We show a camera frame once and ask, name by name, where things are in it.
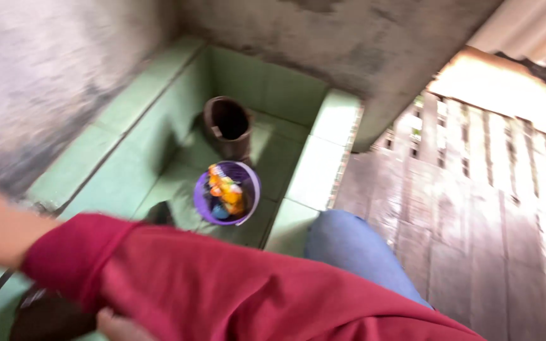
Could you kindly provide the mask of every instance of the blue object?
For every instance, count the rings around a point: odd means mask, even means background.
[[[309,227],[305,258],[352,272],[431,308],[385,241],[366,221],[351,213],[319,213]]]
[[[212,209],[212,216],[218,220],[225,220],[229,218],[229,213],[220,204],[217,204]]]

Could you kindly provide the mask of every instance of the red shirt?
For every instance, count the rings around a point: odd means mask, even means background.
[[[42,236],[22,270],[85,309],[112,307],[161,341],[483,340],[324,263],[98,214]]]

